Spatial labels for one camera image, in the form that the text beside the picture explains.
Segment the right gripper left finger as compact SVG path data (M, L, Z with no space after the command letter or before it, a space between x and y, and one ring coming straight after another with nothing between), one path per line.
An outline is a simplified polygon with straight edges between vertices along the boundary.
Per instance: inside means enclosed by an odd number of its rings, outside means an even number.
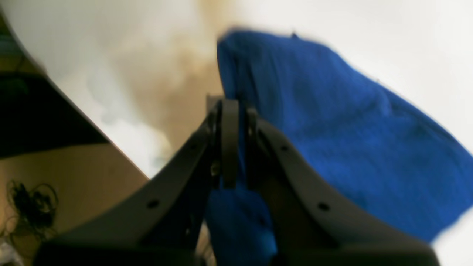
M239 104L220 100L143 188L44 244L35 266L204 266L196 254L211 190L238 179Z

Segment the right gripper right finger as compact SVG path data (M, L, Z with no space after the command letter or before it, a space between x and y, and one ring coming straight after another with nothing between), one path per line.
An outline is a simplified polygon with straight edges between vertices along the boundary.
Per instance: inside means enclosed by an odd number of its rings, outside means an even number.
M332 188L290 141L246 109L246 173L271 215L271 266L438 266L423 241L385 224Z

